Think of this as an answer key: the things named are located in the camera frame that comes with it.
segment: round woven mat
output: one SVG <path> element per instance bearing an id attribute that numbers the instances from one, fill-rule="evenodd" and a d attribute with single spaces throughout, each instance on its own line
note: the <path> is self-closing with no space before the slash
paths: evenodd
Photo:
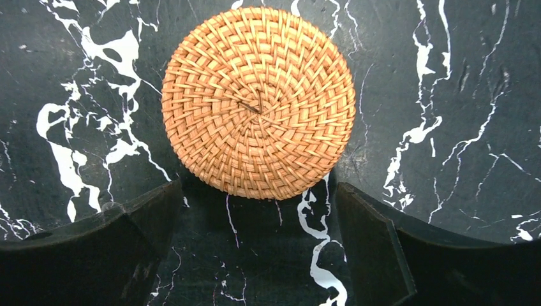
<path id="1" fill-rule="evenodd" d="M 331 171 L 350 138 L 346 61 L 310 23 L 230 10 L 179 45 L 162 88 L 167 136 L 187 169 L 248 198 L 291 198 Z"/>

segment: rattan coaster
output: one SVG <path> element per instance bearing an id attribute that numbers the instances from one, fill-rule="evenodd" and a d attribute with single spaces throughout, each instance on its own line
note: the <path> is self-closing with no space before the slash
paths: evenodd
<path id="1" fill-rule="evenodd" d="M 338 162 L 355 91 L 346 61 L 310 23 L 270 8 L 221 13 L 167 66 L 163 120 L 187 169 L 248 198 L 291 198 Z"/>

